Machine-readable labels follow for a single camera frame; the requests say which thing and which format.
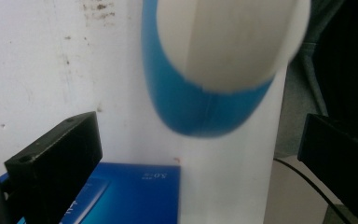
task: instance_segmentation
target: black cable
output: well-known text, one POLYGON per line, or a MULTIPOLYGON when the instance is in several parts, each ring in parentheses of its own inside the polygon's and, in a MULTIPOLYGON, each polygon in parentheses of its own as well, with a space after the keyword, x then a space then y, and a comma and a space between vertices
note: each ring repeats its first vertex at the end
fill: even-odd
POLYGON ((282 161, 280 159, 274 158, 275 161, 289 167, 291 170, 293 170, 294 172, 296 172, 298 175, 300 175, 305 181, 307 181, 307 183, 310 184, 311 187, 313 187, 321 196, 322 198, 324 198, 324 200, 328 203, 328 205, 330 205, 330 207, 336 212, 337 216, 339 216, 339 218, 341 218, 341 220, 345 223, 345 224, 351 224, 350 221, 338 210, 338 208, 327 198, 327 196, 318 188, 318 186, 316 186, 309 178, 307 178, 303 173, 301 173, 299 170, 297 170, 294 166, 292 166, 291 164, 282 161))

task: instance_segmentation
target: blue and white object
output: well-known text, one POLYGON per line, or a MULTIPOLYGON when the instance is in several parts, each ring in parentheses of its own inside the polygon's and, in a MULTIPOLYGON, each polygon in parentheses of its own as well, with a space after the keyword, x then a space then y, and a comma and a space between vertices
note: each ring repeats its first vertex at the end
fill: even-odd
POLYGON ((306 0, 144 1, 146 82, 176 132, 214 137, 247 120, 306 31, 306 0))

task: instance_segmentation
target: dark fabric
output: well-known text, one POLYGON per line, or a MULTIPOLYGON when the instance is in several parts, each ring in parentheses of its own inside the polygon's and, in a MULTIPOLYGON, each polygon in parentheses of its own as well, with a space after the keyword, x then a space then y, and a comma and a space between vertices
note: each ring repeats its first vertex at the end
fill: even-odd
POLYGON ((327 116, 327 109, 315 76, 313 55, 320 36, 337 14, 344 0, 311 1, 310 23, 303 44, 289 64, 275 147, 276 157, 296 155, 308 113, 327 116))
POLYGON ((314 55, 328 114, 358 129, 358 1, 347 0, 314 55))

